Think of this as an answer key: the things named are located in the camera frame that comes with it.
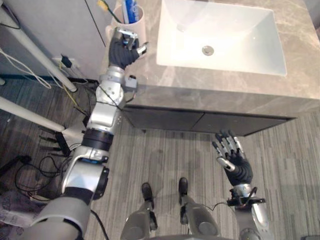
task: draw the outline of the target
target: white cup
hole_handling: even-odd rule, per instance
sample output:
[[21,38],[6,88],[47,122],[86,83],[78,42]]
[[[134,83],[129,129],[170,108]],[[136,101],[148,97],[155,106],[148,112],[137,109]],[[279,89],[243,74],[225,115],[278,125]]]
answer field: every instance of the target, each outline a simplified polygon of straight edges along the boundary
[[122,22],[119,23],[115,20],[115,18],[112,18],[111,24],[105,27],[105,35],[106,38],[110,41],[113,35],[113,30],[116,27],[121,27],[127,30],[131,30],[134,33],[138,34],[138,39],[139,39],[139,46],[147,42],[146,38],[146,22],[145,22],[145,13],[142,7],[139,5],[138,7],[138,12],[139,12],[139,20],[130,23],[130,24],[124,24],[124,16],[122,12],[122,5],[116,7],[113,11],[114,15]]

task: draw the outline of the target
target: toothpaste tube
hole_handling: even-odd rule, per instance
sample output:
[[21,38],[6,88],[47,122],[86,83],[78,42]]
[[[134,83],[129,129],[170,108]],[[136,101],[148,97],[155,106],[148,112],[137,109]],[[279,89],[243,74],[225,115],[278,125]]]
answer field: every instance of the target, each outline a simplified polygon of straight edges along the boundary
[[136,0],[122,0],[122,12],[125,24],[139,21],[139,10]]

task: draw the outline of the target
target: cabinet door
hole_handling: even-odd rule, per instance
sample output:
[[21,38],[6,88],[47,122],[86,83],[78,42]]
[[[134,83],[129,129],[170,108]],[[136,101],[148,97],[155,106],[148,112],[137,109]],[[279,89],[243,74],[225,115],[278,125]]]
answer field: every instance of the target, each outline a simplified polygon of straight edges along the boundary
[[138,129],[164,129],[190,131],[201,118],[202,112],[176,111],[168,109],[126,107],[125,115]]
[[230,129],[238,136],[246,136],[275,125],[285,123],[286,121],[286,118],[205,113],[196,125],[194,125],[191,131],[219,133],[221,129]]

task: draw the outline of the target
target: white pole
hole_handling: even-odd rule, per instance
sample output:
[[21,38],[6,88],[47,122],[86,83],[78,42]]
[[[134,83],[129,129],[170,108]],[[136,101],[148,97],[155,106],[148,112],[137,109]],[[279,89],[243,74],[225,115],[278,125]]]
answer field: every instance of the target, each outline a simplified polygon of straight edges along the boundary
[[0,109],[6,112],[9,112],[11,114],[17,115],[18,117],[21,117],[23,119],[29,120],[35,124],[44,126],[47,129],[51,129],[56,132],[62,132],[65,129],[64,126],[59,125],[49,119],[46,119],[45,117],[40,116],[28,109],[25,109],[22,106],[19,106],[14,102],[9,101],[1,96],[0,96]]
[[6,81],[0,77],[0,85],[5,85]]
[[[0,0],[0,23],[17,28],[18,25],[1,7]],[[34,44],[34,42],[21,29],[6,28],[28,51],[71,92],[77,90],[76,86],[57,68],[57,66]]]

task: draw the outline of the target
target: countertop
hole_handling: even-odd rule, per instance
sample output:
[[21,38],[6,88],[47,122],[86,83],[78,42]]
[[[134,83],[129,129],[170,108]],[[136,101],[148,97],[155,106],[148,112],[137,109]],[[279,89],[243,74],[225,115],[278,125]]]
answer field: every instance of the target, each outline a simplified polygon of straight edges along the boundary
[[[215,0],[271,9],[287,75],[223,71],[157,64],[161,0],[138,0],[144,9],[148,53],[128,66],[139,106],[297,117],[320,107],[320,42],[303,0]],[[108,46],[101,74],[108,68]]]

